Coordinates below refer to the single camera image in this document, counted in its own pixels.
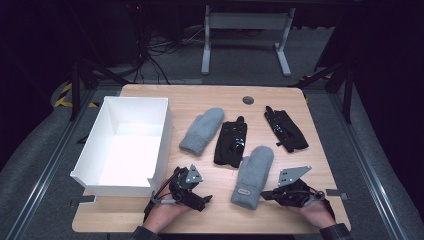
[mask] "white cardboard box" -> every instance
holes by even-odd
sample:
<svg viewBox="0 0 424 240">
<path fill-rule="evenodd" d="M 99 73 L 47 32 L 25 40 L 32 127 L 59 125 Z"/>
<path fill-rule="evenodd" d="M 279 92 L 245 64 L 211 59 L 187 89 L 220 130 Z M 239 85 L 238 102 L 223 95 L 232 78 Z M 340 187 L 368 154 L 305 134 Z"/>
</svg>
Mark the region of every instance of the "white cardboard box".
<svg viewBox="0 0 424 240">
<path fill-rule="evenodd" d="M 167 98 L 105 97 L 71 177 L 96 196 L 151 197 L 171 136 Z"/>
</svg>

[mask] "gray carpet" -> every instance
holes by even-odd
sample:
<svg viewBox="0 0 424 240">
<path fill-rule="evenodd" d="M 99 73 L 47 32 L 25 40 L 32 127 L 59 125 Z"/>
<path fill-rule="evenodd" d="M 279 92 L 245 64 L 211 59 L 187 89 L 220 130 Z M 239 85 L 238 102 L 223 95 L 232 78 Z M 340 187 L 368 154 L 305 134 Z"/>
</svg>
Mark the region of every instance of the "gray carpet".
<svg viewBox="0 0 424 240">
<path fill-rule="evenodd" d="M 286 45 L 286 57 L 292 70 L 291 77 L 283 77 L 272 44 L 279 38 L 278 32 L 263 31 L 243 35 L 239 32 L 216 32 L 212 38 L 211 68 L 208 76 L 200 74 L 203 45 L 194 42 L 173 53 L 154 57 L 163 68 L 171 84 L 203 85 L 248 85 L 287 86 L 299 81 L 300 76 L 313 74 L 313 68 L 331 34 L 332 29 L 292 30 Z M 141 69 L 145 84 L 157 84 L 158 73 L 153 65 L 146 63 Z M 142 83 L 140 76 L 136 79 Z M 159 83 L 164 83 L 160 76 Z M 357 154 L 346 136 L 346 123 L 338 116 L 339 104 L 334 106 L 332 97 L 323 89 L 325 81 L 319 81 L 304 89 L 309 100 L 314 123 L 324 151 L 334 174 L 338 189 L 349 199 L 344 201 L 355 239 L 390 239 L 383 218 L 375 205 L 372 192 L 361 173 Z M 52 101 L 63 89 L 58 86 Z M 117 95 L 120 87 L 111 81 L 102 81 L 95 91 L 92 102 L 102 102 L 104 96 Z M 336 98 L 341 99 L 342 92 Z M 77 141 L 86 136 L 97 116 L 99 108 L 87 108 L 65 146 L 54 176 L 48 182 L 47 191 L 34 214 L 28 218 L 21 239 L 107 239 L 106 234 L 76 233 L 71 224 L 76 212 L 70 201 L 80 196 L 83 188 L 69 177 L 82 151 Z M 7 234 L 18 219 L 43 169 L 54 155 L 58 142 L 69 126 L 71 109 L 57 107 L 45 119 L 11 157 L 0 173 L 0 239 Z M 359 139 L 363 154 L 370 160 L 390 203 L 394 214 L 407 234 L 408 239 L 424 239 L 423 223 L 409 196 L 396 178 L 387 158 L 378 143 L 359 96 L 354 91 L 352 102 L 352 125 Z M 111 239 L 127 239 L 129 234 L 111 234 Z M 319 235 L 296 235 L 296 239 L 322 239 Z M 269 236 L 269 239 L 281 239 Z"/>
</svg>

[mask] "gray glove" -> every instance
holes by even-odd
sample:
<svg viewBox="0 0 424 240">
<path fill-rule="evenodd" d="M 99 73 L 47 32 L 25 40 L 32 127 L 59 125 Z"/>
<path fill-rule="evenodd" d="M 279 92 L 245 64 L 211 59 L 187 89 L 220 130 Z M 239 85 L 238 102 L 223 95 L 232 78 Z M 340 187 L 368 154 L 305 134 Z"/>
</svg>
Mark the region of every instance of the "gray glove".
<svg viewBox="0 0 424 240">
<path fill-rule="evenodd" d="M 181 141 L 181 150 L 199 156 L 206 145 L 212 140 L 224 120 L 224 110 L 211 108 L 204 115 L 196 117 Z"/>
<path fill-rule="evenodd" d="M 250 157 L 244 157 L 237 176 L 237 184 L 231 197 L 232 203 L 256 210 L 273 159 L 272 149 L 266 146 L 256 147 Z"/>
</svg>

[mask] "black fingerless glove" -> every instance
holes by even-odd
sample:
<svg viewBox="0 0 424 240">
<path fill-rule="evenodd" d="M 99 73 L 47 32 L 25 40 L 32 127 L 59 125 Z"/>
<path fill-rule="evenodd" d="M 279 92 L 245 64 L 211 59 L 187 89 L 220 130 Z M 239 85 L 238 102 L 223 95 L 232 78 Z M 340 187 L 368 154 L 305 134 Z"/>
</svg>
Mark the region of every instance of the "black fingerless glove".
<svg viewBox="0 0 424 240">
<path fill-rule="evenodd" d="M 247 124 L 242 116 L 236 122 L 223 123 L 216 143 L 214 163 L 238 168 L 243 159 L 246 134 Z"/>
<path fill-rule="evenodd" d="M 304 149 L 309 146 L 302 132 L 286 111 L 273 111 L 271 107 L 266 106 L 264 115 L 275 136 L 280 141 L 277 146 L 283 145 L 290 153 L 294 149 Z"/>
<path fill-rule="evenodd" d="M 281 206 L 291 207 L 304 207 L 310 204 L 312 200 L 319 200 L 324 203 L 325 209 L 330 213 L 334 220 L 333 208 L 331 207 L 330 201 L 325 199 L 323 192 L 316 192 L 313 188 L 309 187 L 302 179 L 298 179 L 295 182 L 285 185 L 283 187 L 275 188 L 272 191 L 263 191 L 261 196 L 265 200 L 275 200 Z"/>
</svg>

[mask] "human hand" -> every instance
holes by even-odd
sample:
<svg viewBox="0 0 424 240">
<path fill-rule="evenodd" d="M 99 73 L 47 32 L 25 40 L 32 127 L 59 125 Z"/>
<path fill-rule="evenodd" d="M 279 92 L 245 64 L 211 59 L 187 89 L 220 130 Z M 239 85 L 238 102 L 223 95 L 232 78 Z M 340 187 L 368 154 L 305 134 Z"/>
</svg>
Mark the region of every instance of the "human hand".
<svg viewBox="0 0 424 240">
<path fill-rule="evenodd" d="M 162 199 L 172 199 L 169 191 L 169 185 L 165 186 L 162 191 Z M 171 224 L 176 218 L 191 208 L 179 203 L 160 204 L 157 203 L 153 206 L 149 216 L 143 223 L 143 227 L 158 234 L 162 229 Z"/>
<path fill-rule="evenodd" d="M 328 212 L 322 201 L 314 201 L 302 208 L 287 207 L 290 211 L 301 214 L 310 224 L 319 229 L 336 225 L 336 221 Z"/>
</svg>

